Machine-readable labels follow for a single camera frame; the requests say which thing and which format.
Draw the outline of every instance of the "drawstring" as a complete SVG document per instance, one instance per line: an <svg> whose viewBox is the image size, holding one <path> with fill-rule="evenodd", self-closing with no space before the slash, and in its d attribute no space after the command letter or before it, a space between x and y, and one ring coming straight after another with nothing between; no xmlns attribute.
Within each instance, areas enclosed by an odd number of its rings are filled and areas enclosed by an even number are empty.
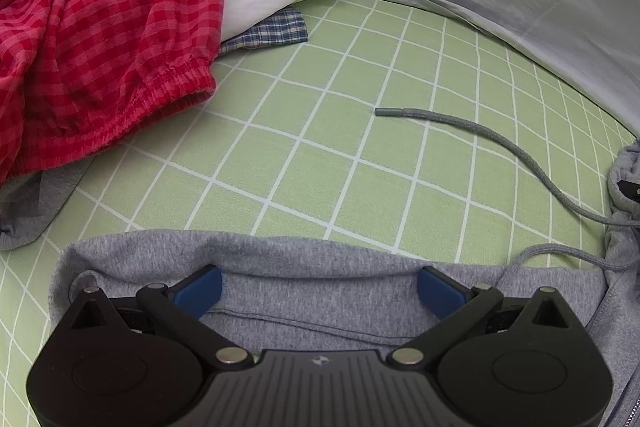
<svg viewBox="0 0 640 427"><path fill-rule="evenodd" d="M509 150L513 153L517 158L519 158L524 165L526 165L533 174L535 174L536 178L542 182L543 185L551 192L554 197L560 201L566 208L574 212L575 214L579 214L582 217L586 217L587 219L591 219L596 223L602 223L603 225L609 225L612 227L629 227L633 229L640 228L640 221L617 221L615 219L611 219L610 217L602 217L594 212L589 210L585 210L580 208L577 204L575 204L570 198L565 196L562 193L562 190L558 188L558 186L551 181L549 176L546 175L546 172L543 171L542 167L538 165L538 163L529 155L525 150L518 147L508 138L505 138L499 133L496 133L494 130L485 127L479 123L472 122L470 120L465 120L464 118L458 118L456 116L451 116L448 114L442 114L439 112L433 112L425 109L414 109L414 108L388 108L388 107L377 107L375 108L376 116L395 116L400 118L418 118L419 120L429 120L438 123L445 123L448 125L452 125L454 127L458 127L460 129L464 129L470 131L472 133L477 134L478 136L482 136L486 139L489 139L499 145L502 145L505 149ZM582 259L583 261L587 261L587 263L594 264L603 269L613 270L613 271L622 271L633 264L638 262L637 258L634 258L632 261L628 263L610 263L605 261L601 257L596 257L585 251L579 250L577 248L564 247L563 245L553 245L553 244L544 244L544 245L533 245L533 247L525 248L522 253L511 263L507 269L503 272L500 279L510 278L514 275L515 271L522 266L522 264L530 257L533 257L542 253L562 253L564 255L568 255L570 257L576 257L578 259Z"/></svg>

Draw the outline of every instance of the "blue gripper pad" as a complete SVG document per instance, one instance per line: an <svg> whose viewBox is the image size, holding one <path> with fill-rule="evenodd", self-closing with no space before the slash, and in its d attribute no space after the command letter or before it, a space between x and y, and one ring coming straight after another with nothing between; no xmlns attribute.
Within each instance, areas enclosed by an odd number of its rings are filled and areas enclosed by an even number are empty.
<svg viewBox="0 0 640 427"><path fill-rule="evenodd" d="M220 299L222 273L212 264L169 288L173 302L195 319L202 317Z"/></svg>
<svg viewBox="0 0 640 427"><path fill-rule="evenodd" d="M471 300L473 293L441 271L428 266L418 272L418 297L437 318L443 320Z"/></svg>

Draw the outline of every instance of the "zipper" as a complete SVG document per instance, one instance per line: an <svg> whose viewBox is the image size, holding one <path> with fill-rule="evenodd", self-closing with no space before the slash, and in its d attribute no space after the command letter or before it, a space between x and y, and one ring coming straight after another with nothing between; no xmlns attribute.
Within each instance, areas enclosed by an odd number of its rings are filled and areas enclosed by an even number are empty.
<svg viewBox="0 0 640 427"><path fill-rule="evenodd" d="M638 409L640 409L640 398L638 398L638 400L636 401L636 404L634 405L634 408L631 410L631 414L629 415L629 418L626 419L625 427L629 427L631 425L631 422L634 420L636 413L638 412Z"/></svg>

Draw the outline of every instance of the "bed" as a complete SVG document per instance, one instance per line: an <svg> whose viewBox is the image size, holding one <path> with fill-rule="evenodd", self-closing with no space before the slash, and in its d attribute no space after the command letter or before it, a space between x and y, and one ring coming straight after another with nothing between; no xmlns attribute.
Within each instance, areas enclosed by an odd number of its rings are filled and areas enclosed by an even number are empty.
<svg viewBox="0 0 640 427"><path fill-rule="evenodd" d="M36 426L24 382L47 338L61 249L149 228L302 235L465 264L504 264L555 242L602 255L577 219L499 146L377 105L478 121L518 143L581 206L609 213L604 174L633 135L497 39L381 0L298 5L305 44L234 52L209 102L95 158L37 241L2 252L4 425ZM532 266L584 263L536 257Z"/></svg>

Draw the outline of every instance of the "gray sweatshirt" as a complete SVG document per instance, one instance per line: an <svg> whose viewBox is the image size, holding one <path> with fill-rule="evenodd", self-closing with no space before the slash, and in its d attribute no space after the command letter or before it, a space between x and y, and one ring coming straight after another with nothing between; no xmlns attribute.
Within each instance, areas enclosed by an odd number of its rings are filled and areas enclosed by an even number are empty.
<svg viewBox="0 0 640 427"><path fill-rule="evenodd" d="M432 114L402 116L433 119ZM502 137L497 139L476 124L452 119L449 123L501 142ZM501 143L531 167L530 156L527 159L528 155L510 142ZM640 204L625 198L617 183L640 183L639 157L640 140L621 151L610 169L613 215L598 220L616 225L610 224L607 230L604 259L559 245L538 245L527 248L509 266L471 266L295 237L130 232L95 237L66 248L50 285L52 324L59 322L86 286L97 283L110 297L133 296L147 283L172 285L211 263L223 272L223 293L202 321L250 351L374 348L386 355L437 322L418 300L416 274L424 266L435 266L466 286L489 283L510 297L529 297L540 286L549 285L558 288L571 305L613 375L613 396L602 425L631 427L640 417L640 413L633 414L640 403L636 288L640 248L634 228L640 227L636 221ZM540 177L534 168L532 171ZM542 181L548 186L548 178ZM549 188L556 194L555 185ZM427 259L428 248L425 245ZM596 268L522 266L529 257L551 251L578 257Z"/></svg>

